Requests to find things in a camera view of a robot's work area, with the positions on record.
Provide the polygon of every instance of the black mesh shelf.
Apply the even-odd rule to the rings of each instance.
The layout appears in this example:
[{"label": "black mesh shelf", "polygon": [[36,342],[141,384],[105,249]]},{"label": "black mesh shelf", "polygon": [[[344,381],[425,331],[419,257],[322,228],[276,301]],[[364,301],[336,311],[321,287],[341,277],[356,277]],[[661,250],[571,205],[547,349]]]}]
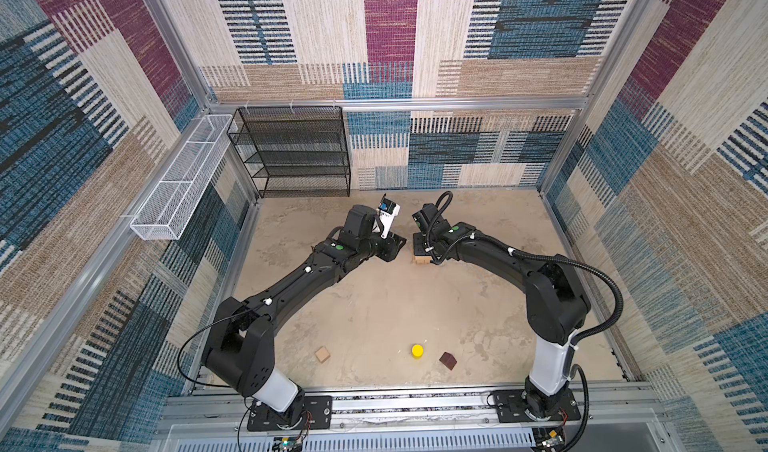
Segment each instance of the black mesh shelf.
[{"label": "black mesh shelf", "polygon": [[339,107],[239,108],[230,140],[262,197],[350,196]]}]

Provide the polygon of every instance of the white mesh basket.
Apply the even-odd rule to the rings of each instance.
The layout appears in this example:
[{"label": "white mesh basket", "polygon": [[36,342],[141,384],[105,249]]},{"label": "white mesh basket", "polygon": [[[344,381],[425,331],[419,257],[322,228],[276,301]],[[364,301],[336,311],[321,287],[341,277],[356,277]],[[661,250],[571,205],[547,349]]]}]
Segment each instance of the white mesh basket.
[{"label": "white mesh basket", "polygon": [[232,115],[207,115],[197,124],[152,194],[130,222],[142,240],[178,240],[236,133]]}]

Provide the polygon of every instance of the black mounting plate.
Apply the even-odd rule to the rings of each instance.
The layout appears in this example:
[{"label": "black mounting plate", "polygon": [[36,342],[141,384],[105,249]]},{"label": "black mounting plate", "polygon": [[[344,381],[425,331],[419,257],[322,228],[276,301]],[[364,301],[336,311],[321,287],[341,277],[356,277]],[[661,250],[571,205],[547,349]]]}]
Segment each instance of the black mounting plate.
[{"label": "black mounting plate", "polygon": [[[330,395],[310,395],[304,398],[304,408],[312,414],[310,430],[322,430],[331,427],[332,405],[333,398]],[[277,418],[277,414],[265,404],[255,407],[253,412],[248,415],[247,429],[249,432],[280,431],[277,425],[282,422]],[[305,423],[306,414],[302,414],[299,423],[292,430],[302,430]]]},{"label": "black mounting plate", "polygon": [[[496,416],[498,421],[502,424],[513,424],[517,422],[535,422],[528,414],[525,413],[525,409],[528,405],[522,398],[524,389],[505,389],[493,391],[493,403],[496,408]],[[577,405],[571,405],[571,401],[574,401],[573,392],[568,389],[563,394],[558,406],[565,410],[568,414],[568,420],[581,420],[581,412],[579,412]],[[559,414],[555,414],[551,420],[562,420]]]}]

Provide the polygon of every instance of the white wire basket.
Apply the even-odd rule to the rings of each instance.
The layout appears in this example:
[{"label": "white wire basket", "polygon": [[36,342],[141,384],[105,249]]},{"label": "white wire basket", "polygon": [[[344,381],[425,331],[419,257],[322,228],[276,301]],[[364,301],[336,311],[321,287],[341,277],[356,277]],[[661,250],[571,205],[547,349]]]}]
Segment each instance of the white wire basket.
[{"label": "white wire basket", "polygon": [[178,240],[236,133],[232,115],[207,115],[192,132],[130,228],[142,240]]}]

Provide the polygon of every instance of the concrete-patterned floor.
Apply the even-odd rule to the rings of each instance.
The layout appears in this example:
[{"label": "concrete-patterned floor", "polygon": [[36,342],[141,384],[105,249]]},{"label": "concrete-patterned floor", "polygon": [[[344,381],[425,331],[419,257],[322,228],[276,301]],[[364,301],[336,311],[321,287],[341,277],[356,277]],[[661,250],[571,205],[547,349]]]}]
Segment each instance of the concrete-patterned floor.
[{"label": "concrete-patterned floor", "polygon": [[[339,284],[322,291],[286,322],[276,336],[280,370],[303,387],[485,384],[523,381],[531,369],[535,340],[525,317],[524,295],[475,265],[447,261],[441,266],[412,263],[411,214],[434,202],[438,191],[391,191],[401,206],[392,227],[407,237],[398,258],[376,257]],[[380,191],[353,191],[351,197],[269,198],[240,275],[235,297],[264,290],[301,264],[354,204],[376,207]],[[463,189],[454,191],[445,213],[486,234],[531,253],[563,253],[549,216],[535,191]],[[587,325],[596,324],[590,313]],[[424,357],[410,355],[422,344]],[[322,346],[331,358],[314,356]],[[452,353],[453,371],[438,359]],[[590,380],[620,380],[621,372],[602,334],[579,344],[575,362]]]}]

